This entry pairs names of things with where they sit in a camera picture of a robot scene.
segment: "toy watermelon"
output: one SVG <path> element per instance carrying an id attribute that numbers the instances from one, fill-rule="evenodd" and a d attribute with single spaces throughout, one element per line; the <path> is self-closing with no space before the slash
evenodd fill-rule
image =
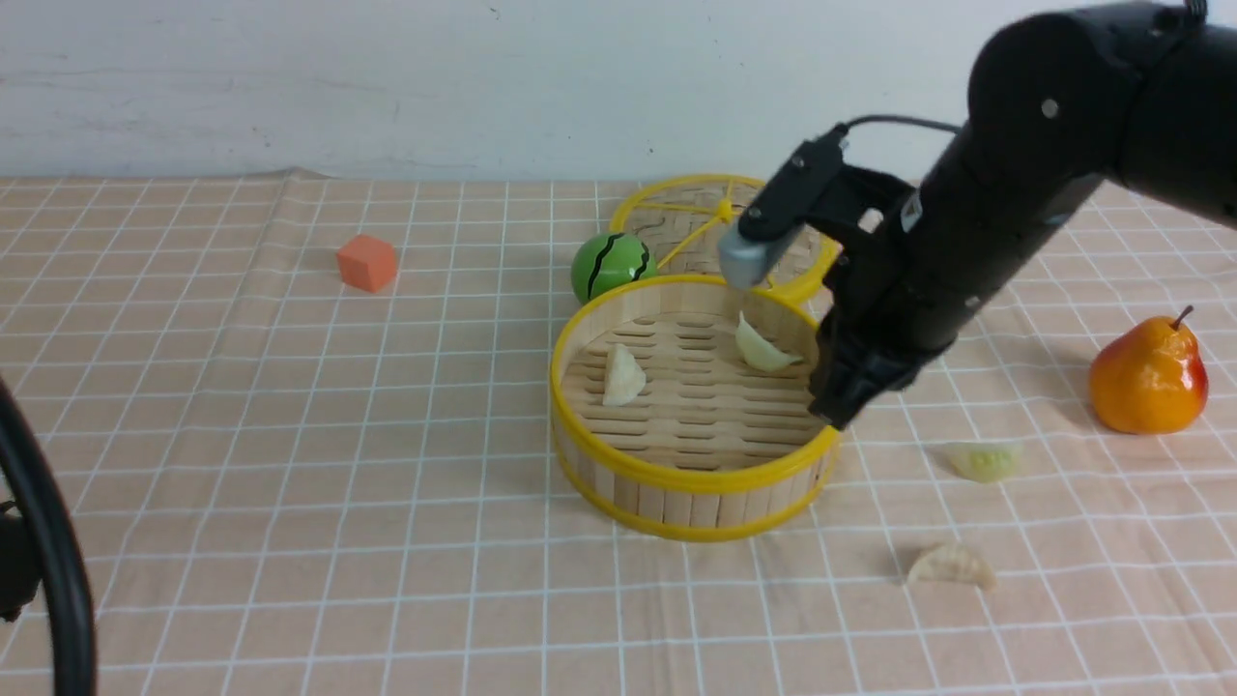
<path id="1" fill-rule="evenodd" d="M 656 274 L 653 252 L 638 236 L 599 234 L 580 245 L 571 260 L 571 291 L 585 304 L 620 284 Z"/>

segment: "pear stem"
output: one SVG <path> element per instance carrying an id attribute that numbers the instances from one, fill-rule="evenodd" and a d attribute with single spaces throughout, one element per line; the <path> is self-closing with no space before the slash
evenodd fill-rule
<path id="1" fill-rule="evenodd" d="M 1178 314 L 1176 320 L 1173 321 L 1173 330 L 1180 330 L 1181 321 L 1185 320 L 1185 316 L 1192 310 L 1194 310 L 1194 304 L 1186 304 L 1185 308 L 1181 309 L 1181 313 Z"/>

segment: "yellow rim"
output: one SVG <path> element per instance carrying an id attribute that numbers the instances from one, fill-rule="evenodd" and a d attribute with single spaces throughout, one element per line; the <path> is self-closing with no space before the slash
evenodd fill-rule
<path id="1" fill-rule="evenodd" d="M 829 477 L 834 473 L 834 466 L 836 460 L 831 460 L 825 471 L 820 475 L 820 481 L 816 482 L 811 491 L 807 496 L 800 498 L 789 508 L 774 513 L 767 518 L 761 518 L 753 523 L 742 524 L 738 527 L 724 527 L 724 528 L 703 528 L 703 527 L 683 527 L 677 524 L 657 523 L 648 518 L 642 518 L 623 511 L 606 501 L 605 498 L 597 496 L 595 491 L 585 486 L 580 477 L 575 476 L 571 467 L 567 465 L 567 461 L 562 455 L 558 456 L 558 469 L 562 470 L 563 476 L 567 481 L 571 483 L 571 487 L 584 497 L 585 501 L 591 503 L 602 513 L 614 518 L 618 524 L 633 529 L 643 534 L 651 534 L 653 537 L 661 537 L 663 539 L 673 539 L 674 541 L 698 541 L 698 543 L 711 543 L 711 541 L 734 541 L 736 539 L 743 539 L 747 537 L 755 537 L 757 534 L 766 533 L 771 529 L 782 527 L 795 516 L 807 509 L 813 501 L 820 496 L 820 491 L 829 482 Z"/>
<path id="2" fill-rule="evenodd" d="M 695 205 L 644 202 L 649 195 L 674 188 L 675 185 L 685 185 L 691 183 L 711 183 L 721 180 L 726 182 L 726 193 L 722 197 L 721 204 L 715 210 L 709 210 L 706 208 Z M 720 174 L 720 173 L 680 176 L 654 183 L 652 185 L 647 185 L 644 188 L 641 188 L 636 193 L 628 195 L 627 199 L 618 205 L 618 209 L 615 210 L 614 216 L 610 218 L 610 231 L 622 231 L 627 224 L 627 216 L 631 215 L 631 211 L 637 208 L 680 210 L 689 213 L 713 213 L 713 216 L 708 221 L 705 221 L 703 225 L 700 225 L 699 227 L 693 230 L 689 235 L 687 235 L 682 241 L 679 241 L 674 246 L 674 248 L 670 250 L 669 253 L 667 253 L 662 258 L 658 258 L 657 267 L 662 268 L 667 263 L 667 261 L 678 255 L 679 251 L 682 251 L 689 244 L 695 241 L 695 239 L 699 237 L 701 234 L 704 234 L 705 231 L 708 231 L 709 229 L 711 229 L 717 224 L 730 221 L 727 216 L 729 213 L 724 210 L 730 209 L 730 195 L 734 192 L 736 183 L 743 183 L 755 188 L 762 188 L 764 185 L 764 182 L 758 178 L 738 176 L 738 174 Z M 795 304 L 803 304 L 808 299 L 815 297 L 816 292 L 820 291 L 820 281 L 825 277 L 825 271 L 829 269 L 829 265 L 834 262 L 834 260 L 837 257 L 837 253 L 841 251 L 841 246 L 839 246 L 837 242 L 835 242 L 831 239 L 825 237 L 823 239 L 823 242 L 824 245 L 820 248 L 820 255 L 816 256 L 816 260 L 813 262 L 810 268 L 808 268 L 804 273 L 797 276 L 795 278 L 783 282 L 781 284 L 774 284 L 772 279 L 768 279 L 769 288 L 767 289 L 767 292 L 772 292 L 776 295 L 784 297 L 785 299 Z"/>
<path id="3" fill-rule="evenodd" d="M 579 326 L 580 321 L 583 321 L 585 316 L 593 313 L 593 310 L 601 304 L 618 299 L 627 292 L 668 282 L 699 282 L 708 284 L 726 283 L 725 279 L 716 276 L 679 274 L 649 277 L 630 282 L 627 284 L 621 284 L 585 304 L 579 312 L 575 313 L 574 316 L 571 316 L 570 320 L 567 321 L 563 330 L 559 331 L 558 340 L 554 341 L 554 355 L 550 359 L 549 365 L 550 403 L 553 404 L 554 417 L 562 423 L 571 441 L 575 443 L 575 445 L 579 446 L 586 456 L 599 465 L 616 473 L 621 473 L 637 483 L 694 494 L 720 496 L 726 493 L 743 493 L 752 488 L 763 488 L 794 476 L 803 469 L 811 466 L 814 461 L 824 457 L 837 441 L 837 431 L 831 427 L 825 427 L 807 445 L 784 457 L 779 457 L 772 462 L 748 470 L 725 473 L 688 472 L 644 462 L 626 452 L 616 450 L 589 431 L 589 429 L 584 425 L 584 422 L 575 414 L 575 410 L 571 409 L 570 404 L 567 402 L 567 396 L 563 393 L 563 384 L 558 380 L 559 366 L 563 361 L 571 359 L 571 356 L 563 355 L 568 336 L 575 331 L 576 326 Z M 790 299 L 781 297 L 767 289 L 753 289 L 752 292 L 760 293 L 768 299 L 782 304 L 783 307 L 790 309 L 803 321 L 815 326 L 815 319 L 811 314 L 795 305 Z"/>

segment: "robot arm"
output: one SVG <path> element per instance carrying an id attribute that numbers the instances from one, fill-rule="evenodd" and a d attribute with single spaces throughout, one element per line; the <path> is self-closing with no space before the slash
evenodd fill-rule
<path id="1" fill-rule="evenodd" d="M 870 116 L 800 145 L 719 242 L 722 274 L 756 286 L 803 225 L 842 252 L 824 284 L 811 413 L 839 430 L 910 386 L 1103 180 L 1237 225 L 1237 31 L 1205 2 L 1121 2 L 997 32 L 967 122 L 915 188 L 844 162 Z M 858 226 L 882 213 L 871 232 Z"/>

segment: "white wall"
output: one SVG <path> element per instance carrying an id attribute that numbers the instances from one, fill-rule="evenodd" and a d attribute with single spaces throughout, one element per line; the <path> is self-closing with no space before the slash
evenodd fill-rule
<path id="1" fill-rule="evenodd" d="M 766 176 L 962 120 L 993 31 L 1086 1 L 0 0 L 0 174 Z M 852 142 L 910 177 L 945 136 Z"/>

